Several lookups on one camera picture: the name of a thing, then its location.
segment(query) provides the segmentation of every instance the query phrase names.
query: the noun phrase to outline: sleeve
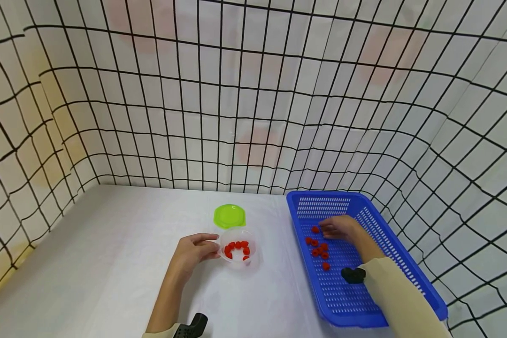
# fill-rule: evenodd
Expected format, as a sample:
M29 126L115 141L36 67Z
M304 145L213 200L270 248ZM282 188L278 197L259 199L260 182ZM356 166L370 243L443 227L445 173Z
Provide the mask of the sleeve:
M176 323L169 330L158 333L146 333L142 338L173 338L180 324Z
M402 270L383 257L362 264L364 284L397 338L450 338L424 296Z

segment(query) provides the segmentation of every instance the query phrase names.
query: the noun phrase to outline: black object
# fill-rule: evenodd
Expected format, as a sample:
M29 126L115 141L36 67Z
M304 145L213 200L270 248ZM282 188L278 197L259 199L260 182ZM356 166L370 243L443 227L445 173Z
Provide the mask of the black object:
M197 338L201 337L207 326L208 318L202 313L196 313L192 323L180 324L173 338Z
M342 277L349 284L360 284L364 282L364 278L366 278L366 271L361 268L343 268L342 269Z

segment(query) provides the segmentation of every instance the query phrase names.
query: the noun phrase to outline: green lid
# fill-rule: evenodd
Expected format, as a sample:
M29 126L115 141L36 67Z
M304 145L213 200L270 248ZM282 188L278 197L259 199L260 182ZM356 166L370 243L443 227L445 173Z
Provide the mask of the green lid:
M235 204L224 204L214 210L214 224L222 229L244 227L246 225L246 213L244 209L235 206Z

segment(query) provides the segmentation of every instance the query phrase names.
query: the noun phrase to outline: blue plastic basket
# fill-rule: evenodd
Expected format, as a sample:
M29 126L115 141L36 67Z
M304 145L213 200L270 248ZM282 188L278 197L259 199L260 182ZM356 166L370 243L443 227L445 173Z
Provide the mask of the blue plastic basket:
M362 263L354 246L345 241L324 239L321 233L311 231L319 221L342 214L359 221L385 255L398 264L425 296L439 320L447 318L447 307L438 292L367 197L356 192L302 191L290 192L287 201L317 310L322 318L338 327L388 326L364 284L348 284L340 274L343 268L355 268ZM311 255L312 247L306 245L306 237L328 243L329 271L322 269L323 259Z

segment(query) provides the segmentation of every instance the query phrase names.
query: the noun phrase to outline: white table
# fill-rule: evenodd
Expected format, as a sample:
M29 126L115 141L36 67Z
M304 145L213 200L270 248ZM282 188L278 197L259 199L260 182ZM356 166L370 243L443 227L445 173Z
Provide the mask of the white table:
M284 196L100 185L82 196L0 292L0 338L135 338L144 332L179 238L221 230L214 209L242 206L261 262L197 267L180 321L204 337L392 337L333 328L316 312Z

